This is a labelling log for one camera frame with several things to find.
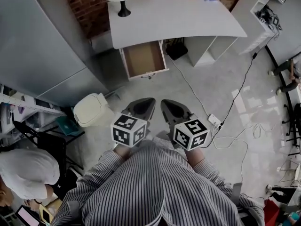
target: black chair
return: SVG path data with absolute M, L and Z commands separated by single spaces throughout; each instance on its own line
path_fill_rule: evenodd
M 290 123 L 290 128 L 286 135 L 289 136 L 291 132 L 293 132 L 297 128 L 298 130 L 296 132 L 299 134 L 299 137 L 295 136 L 292 139 L 286 141 L 297 141 L 297 139 L 301 140 L 301 104 L 298 103 L 295 105 L 293 114 L 291 114 L 288 110 L 288 114 L 290 119 L 288 121 L 282 121 L 282 124 Z M 300 148 L 300 143 L 301 143 L 300 141 L 299 141 L 299 145 L 294 143 L 293 146 Z M 301 154 L 301 151 L 300 153 L 289 154 L 289 156 L 298 155 L 298 154 Z
M 77 136 L 70 136 L 72 139 L 65 141 L 62 137 L 51 135 L 48 132 L 54 132 L 56 134 L 64 135 L 64 133 L 55 131 L 58 126 L 45 130 L 44 132 L 37 132 L 31 127 L 27 126 L 25 122 L 20 123 L 14 120 L 12 116 L 13 124 L 15 128 L 20 131 L 27 139 L 34 143 L 39 149 L 47 151 L 52 155 L 58 162 L 60 168 L 60 178 L 55 185 L 51 185 L 55 194 L 63 200 L 66 193 L 72 188 L 76 187 L 77 177 L 74 177 L 69 170 L 67 170 L 67 163 L 75 165 L 83 170 L 83 167 L 78 165 L 70 157 L 66 155 L 66 146 L 72 141 L 82 136 L 85 132 L 80 133 Z

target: refrigerator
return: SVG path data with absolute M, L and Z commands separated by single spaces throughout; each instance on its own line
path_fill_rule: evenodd
M 59 106 L 108 93 L 67 0 L 0 0 L 0 83 Z

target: sneaker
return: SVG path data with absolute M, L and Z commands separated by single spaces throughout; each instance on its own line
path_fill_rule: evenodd
M 267 184 L 267 186 L 265 187 L 265 193 L 266 193 L 266 194 L 271 193 L 272 188 L 273 188 L 273 187 L 272 187 L 270 184 Z
M 282 93 L 281 89 L 277 89 L 276 94 L 279 96 Z
M 270 76 L 275 76 L 275 75 L 274 75 L 274 72 L 273 72 L 272 70 L 268 71 L 268 75 L 270 75 Z

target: drawer handle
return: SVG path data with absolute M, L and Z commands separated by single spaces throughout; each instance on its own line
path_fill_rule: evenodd
M 152 78 L 152 76 L 154 76 L 156 73 L 154 73 L 154 74 L 152 74 L 152 75 L 148 75 L 148 76 L 145 76 L 145 77 L 143 77 L 143 76 L 141 76 L 141 78 L 144 78 L 144 79 L 146 79 L 146 78 L 149 78 L 149 80 Z

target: trash can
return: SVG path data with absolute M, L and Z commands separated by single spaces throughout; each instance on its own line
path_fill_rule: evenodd
M 73 110 L 74 118 L 81 127 L 110 126 L 114 112 L 103 94 L 90 94 L 79 101 Z

